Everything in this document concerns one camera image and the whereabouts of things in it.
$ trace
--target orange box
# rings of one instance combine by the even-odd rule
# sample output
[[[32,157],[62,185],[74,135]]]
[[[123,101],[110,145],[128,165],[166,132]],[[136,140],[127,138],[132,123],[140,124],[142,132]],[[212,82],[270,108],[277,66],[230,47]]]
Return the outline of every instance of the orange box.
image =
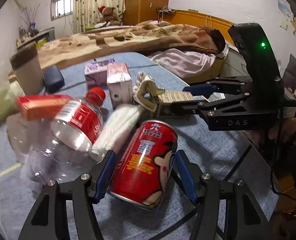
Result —
[[[17,98],[17,109],[28,121],[53,118],[71,100],[69,95],[33,95]]]

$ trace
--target cardboard box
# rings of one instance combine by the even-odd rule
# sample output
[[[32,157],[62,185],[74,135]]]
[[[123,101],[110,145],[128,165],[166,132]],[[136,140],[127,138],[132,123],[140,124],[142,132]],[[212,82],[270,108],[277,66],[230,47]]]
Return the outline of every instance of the cardboard box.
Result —
[[[110,63],[115,63],[115,60],[111,58],[86,63],[84,72],[88,89],[107,84],[107,65]]]
[[[151,118],[156,117],[173,117],[175,114],[171,113],[170,105],[173,102],[192,101],[194,97],[190,92],[183,91],[165,91],[163,94],[154,97],[153,103],[157,104],[157,110],[151,113]]]
[[[17,109],[30,121],[41,118],[53,118],[61,108],[71,100],[69,95],[34,95],[17,98]]]
[[[132,80],[127,64],[107,65],[107,85],[113,108],[123,103],[133,104]]]

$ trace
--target purple box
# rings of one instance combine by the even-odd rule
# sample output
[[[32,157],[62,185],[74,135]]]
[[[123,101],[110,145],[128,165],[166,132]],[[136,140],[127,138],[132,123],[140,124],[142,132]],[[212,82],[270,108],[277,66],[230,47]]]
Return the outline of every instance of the purple box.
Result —
[[[113,58],[101,61],[91,61],[85,65],[85,79],[88,89],[107,85],[107,65],[115,63]]]

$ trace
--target teddy bear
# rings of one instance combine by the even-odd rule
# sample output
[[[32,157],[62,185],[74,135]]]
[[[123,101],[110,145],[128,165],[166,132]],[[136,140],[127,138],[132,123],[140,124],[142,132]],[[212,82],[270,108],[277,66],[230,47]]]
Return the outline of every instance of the teddy bear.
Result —
[[[101,6],[100,8],[98,8],[98,10],[102,14],[102,17],[99,21],[100,23],[108,22],[109,25],[121,25],[117,14],[114,12],[114,10],[116,10],[115,8]]]

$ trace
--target bottle label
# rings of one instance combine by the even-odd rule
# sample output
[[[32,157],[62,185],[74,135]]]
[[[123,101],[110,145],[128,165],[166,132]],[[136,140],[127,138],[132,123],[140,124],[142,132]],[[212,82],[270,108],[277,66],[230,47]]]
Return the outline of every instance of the bottle label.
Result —
[[[79,101],[69,101],[63,106],[55,119],[67,122],[80,130],[88,137],[91,143],[96,141],[101,127],[98,115]]]

